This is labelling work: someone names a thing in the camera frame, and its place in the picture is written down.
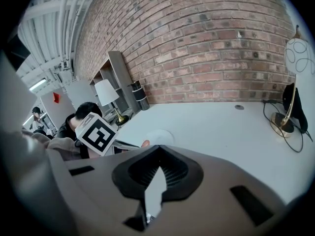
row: white desk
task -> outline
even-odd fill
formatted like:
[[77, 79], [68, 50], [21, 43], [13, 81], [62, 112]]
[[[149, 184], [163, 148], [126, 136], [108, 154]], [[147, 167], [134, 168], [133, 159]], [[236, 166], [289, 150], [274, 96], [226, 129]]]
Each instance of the white desk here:
[[[236, 104], [245, 109], [236, 110]], [[313, 179], [315, 143], [304, 135], [304, 148], [295, 153], [272, 130], [262, 109], [263, 104], [257, 102], [156, 104], [133, 116], [119, 130], [117, 139], [140, 146], [148, 132], [165, 129], [173, 134], [174, 146], [229, 160], [288, 203], [304, 193]], [[274, 111], [273, 106], [266, 105], [266, 116]], [[313, 138], [314, 124], [309, 123]], [[299, 149], [299, 131], [295, 130], [288, 141]]]

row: black jacket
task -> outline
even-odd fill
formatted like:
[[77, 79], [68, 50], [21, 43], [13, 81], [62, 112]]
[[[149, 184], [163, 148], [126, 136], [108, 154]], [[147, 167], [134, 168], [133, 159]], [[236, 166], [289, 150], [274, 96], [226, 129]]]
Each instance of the black jacket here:
[[75, 132], [72, 131], [72, 129], [70, 128], [68, 122], [73, 118], [75, 117], [75, 114], [71, 114], [69, 115], [65, 121], [64, 121], [64, 124], [61, 125], [61, 127], [59, 128], [58, 130], [58, 134], [57, 134], [57, 137], [58, 138], [65, 138], [65, 137], [69, 137], [71, 138], [72, 140], [75, 141], [75, 139], [77, 138], [76, 135], [75, 135]]

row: man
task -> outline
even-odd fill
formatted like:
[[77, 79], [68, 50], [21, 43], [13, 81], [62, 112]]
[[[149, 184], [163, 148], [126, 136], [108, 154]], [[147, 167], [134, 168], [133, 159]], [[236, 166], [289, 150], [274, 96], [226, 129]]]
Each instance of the man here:
[[93, 112], [102, 117], [102, 112], [99, 107], [93, 102], [85, 102], [81, 104], [75, 114], [69, 115], [63, 125], [61, 125], [57, 137], [65, 138], [69, 137], [72, 140], [76, 140], [75, 128], [79, 126], [81, 121], [90, 113]]

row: white table lamp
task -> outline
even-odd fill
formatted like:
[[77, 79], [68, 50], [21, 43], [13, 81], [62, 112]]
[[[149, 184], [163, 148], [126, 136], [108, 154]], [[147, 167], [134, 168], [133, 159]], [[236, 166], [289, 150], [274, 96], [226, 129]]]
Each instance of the white table lamp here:
[[102, 80], [100, 82], [97, 82], [95, 84], [95, 89], [102, 106], [108, 105], [110, 103], [112, 104], [118, 117], [116, 125], [120, 126], [126, 123], [129, 120], [129, 117], [122, 116], [121, 114], [119, 114], [116, 107], [113, 104], [113, 101], [117, 100], [119, 98], [119, 95], [117, 94], [113, 86], [110, 84], [110, 82], [108, 80]]
[[[315, 74], [315, 56], [310, 44], [301, 37], [299, 26], [296, 26], [296, 33], [290, 39], [284, 50], [284, 59], [287, 69], [298, 76], [311, 76]], [[279, 135], [289, 137], [294, 128], [288, 123], [291, 116], [293, 102], [295, 98], [296, 82], [294, 83], [292, 100], [286, 116], [280, 113], [273, 113], [271, 116], [271, 126]]]

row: person in background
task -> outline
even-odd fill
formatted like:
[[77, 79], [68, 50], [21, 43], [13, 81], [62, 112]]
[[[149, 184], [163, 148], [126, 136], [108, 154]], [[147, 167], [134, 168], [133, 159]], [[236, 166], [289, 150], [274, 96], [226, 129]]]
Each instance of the person in background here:
[[40, 109], [39, 107], [34, 107], [32, 110], [33, 114], [33, 123], [31, 124], [31, 128], [33, 130], [44, 129], [44, 122], [40, 119]]
[[93, 112], [102, 117], [102, 111], [93, 102], [85, 102], [81, 104], [75, 114], [69, 115], [63, 125], [58, 130], [57, 137], [65, 138], [69, 137], [72, 140], [76, 140], [75, 128], [79, 126], [81, 121], [90, 113]]

